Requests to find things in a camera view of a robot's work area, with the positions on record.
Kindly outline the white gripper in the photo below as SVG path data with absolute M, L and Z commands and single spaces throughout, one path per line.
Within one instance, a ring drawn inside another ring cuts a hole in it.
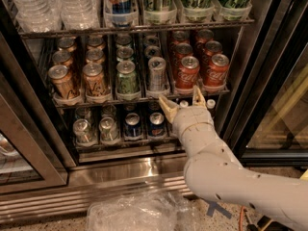
M 169 123 L 172 123 L 173 132 L 177 137 L 193 125 L 206 124 L 214 126 L 210 112 L 207 110 L 205 98 L 198 86 L 193 87 L 192 104 L 179 110 L 179 105 L 168 100 L 164 95 L 159 96 L 159 104 Z

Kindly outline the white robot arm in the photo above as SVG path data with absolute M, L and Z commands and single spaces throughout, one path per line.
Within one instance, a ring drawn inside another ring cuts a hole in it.
M 184 167 L 188 188 L 200 198 L 251 207 L 294 231 L 308 231 L 308 181 L 244 168 L 218 136 L 199 87 L 193 88 L 192 102 L 182 108 L 159 96 L 188 155 Z

